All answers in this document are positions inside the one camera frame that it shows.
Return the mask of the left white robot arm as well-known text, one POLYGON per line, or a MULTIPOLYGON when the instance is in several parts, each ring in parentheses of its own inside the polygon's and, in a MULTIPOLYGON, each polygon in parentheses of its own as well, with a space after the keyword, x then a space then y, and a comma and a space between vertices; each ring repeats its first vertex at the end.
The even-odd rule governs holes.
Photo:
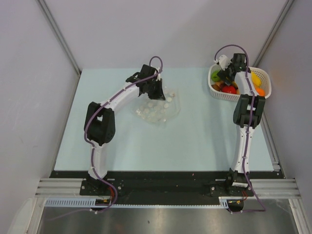
POLYGON ((161 72, 161 66, 155 68, 144 64, 139 72, 126 79, 122 89, 111 98, 101 103, 91 102, 88 105, 84 140, 91 145, 88 174, 94 179, 90 188, 97 195, 104 194, 108 189, 108 183, 103 180, 108 172, 106 155, 103 151, 115 136, 117 112, 143 94, 151 100, 165 100, 161 72))

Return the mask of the green toy apple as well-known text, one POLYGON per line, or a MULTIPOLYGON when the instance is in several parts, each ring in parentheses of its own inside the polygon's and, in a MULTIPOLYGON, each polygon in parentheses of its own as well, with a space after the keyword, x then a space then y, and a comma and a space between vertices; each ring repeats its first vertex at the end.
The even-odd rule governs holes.
POLYGON ((211 74, 211 80, 213 82, 218 82, 220 81, 220 77, 218 76, 218 73, 219 71, 214 71, 212 74, 211 74))

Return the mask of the clear zip top bag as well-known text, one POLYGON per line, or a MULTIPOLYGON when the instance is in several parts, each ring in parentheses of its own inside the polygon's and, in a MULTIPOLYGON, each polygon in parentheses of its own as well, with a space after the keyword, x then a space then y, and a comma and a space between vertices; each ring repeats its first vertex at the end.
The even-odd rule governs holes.
POLYGON ((165 125, 180 112, 179 90, 164 87, 165 100, 150 99, 143 94, 134 102, 133 113, 141 120, 153 125, 165 125))

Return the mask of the red toy tomato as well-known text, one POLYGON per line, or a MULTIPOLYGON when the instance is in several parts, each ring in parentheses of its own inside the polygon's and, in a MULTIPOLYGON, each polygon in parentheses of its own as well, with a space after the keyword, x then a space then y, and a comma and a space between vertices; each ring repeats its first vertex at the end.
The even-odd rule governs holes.
POLYGON ((237 91, 236 91, 236 88, 232 85, 225 85, 222 87, 221 91, 223 93, 227 93, 227 94, 234 94, 236 95, 237 94, 237 91))

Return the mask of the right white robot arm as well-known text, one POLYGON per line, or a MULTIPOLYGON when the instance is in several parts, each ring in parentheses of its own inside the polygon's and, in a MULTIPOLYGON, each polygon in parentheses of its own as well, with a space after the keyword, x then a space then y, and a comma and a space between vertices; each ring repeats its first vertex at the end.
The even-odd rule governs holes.
POLYGON ((256 91, 245 54, 234 54, 233 58, 221 55, 216 63, 221 68, 218 76, 226 85, 236 83, 240 91, 233 114, 237 130, 234 160, 225 180, 225 191, 229 195, 237 195, 251 188, 249 179, 251 141, 255 128, 260 124, 266 99, 256 91))

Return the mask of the orange toy tangerine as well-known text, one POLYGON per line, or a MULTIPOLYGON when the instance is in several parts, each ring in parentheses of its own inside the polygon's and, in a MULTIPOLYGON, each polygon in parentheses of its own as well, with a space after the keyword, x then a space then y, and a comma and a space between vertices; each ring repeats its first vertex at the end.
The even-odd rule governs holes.
POLYGON ((264 97, 266 95, 265 91, 261 88, 256 88, 256 91, 262 97, 264 97))

